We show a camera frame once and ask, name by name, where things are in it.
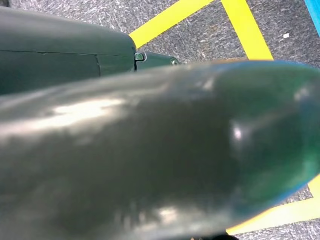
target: blue object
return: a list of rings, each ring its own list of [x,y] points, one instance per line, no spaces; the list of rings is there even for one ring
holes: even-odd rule
[[[319,0],[304,0],[308,8],[316,31],[320,37],[320,1]]]

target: floor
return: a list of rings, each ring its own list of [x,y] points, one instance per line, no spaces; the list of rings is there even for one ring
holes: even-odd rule
[[[79,20],[128,34],[176,2],[177,0],[11,0],[15,9]],[[320,67],[320,38],[303,0],[247,2],[274,59]],[[140,50],[171,55],[183,63],[247,58],[220,0],[212,1]],[[320,189],[320,185],[315,184],[313,188],[317,186]],[[269,218],[266,216],[264,220],[230,232],[235,233],[240,240],[318,240],[320,214],[304,217],[304,207],[307,211],[308,206],[310,208],[310,204],[308,205],[310,202],[307,201],[313,198],[315,195],[306,186],[269,213]],[[293,207],[295,203],[306,204],[297,205],[297,209]],[[295,217],[290,219],[291,214]]]

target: gray carpet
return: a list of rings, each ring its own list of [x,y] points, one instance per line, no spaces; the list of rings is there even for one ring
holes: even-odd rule
[[[16,9],[42,12],[125,33],[177,0],[11,0]],[[303,0],[248,0],[275,59],[320,67],[320,40]],[[182,62],[243,58],[245,53],[220,0],[165,32],[141,50],[177,57]],[[306,187],[287,200],[312,198]],[[249,232],[240,240],[318,240],[320,219]]]

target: yellow floor marking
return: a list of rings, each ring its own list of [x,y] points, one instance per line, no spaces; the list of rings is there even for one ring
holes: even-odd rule
[[[320,175],[309,182],[309,188],[313,198],[318,200],[318,207],[320,208]]]
[[[308,199],[274,207],[226,231],[230,235],[236,235],[318,218],[319,202],[316,199]]]
[[[213,1],[180,0],[132,32],[130,36],[138,49]]]
[[[221,0],[250,60],[273,60],[246,0]]]

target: screw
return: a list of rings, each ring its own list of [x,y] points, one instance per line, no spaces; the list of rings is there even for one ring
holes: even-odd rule
[[[136,54],[134,54],[134,59],[137,62],[143,62],[143,61],[145,60],[145,56],[143,56],[143,54],[142,54],[142,53],[136,53]]]
[[[176,65],[179,65],[179,62],[177,60],[176,60],[176,59],[174,59],[174,60],[171,60],[171,61],[171,64],[172,64],[174,66],[176,66]]]

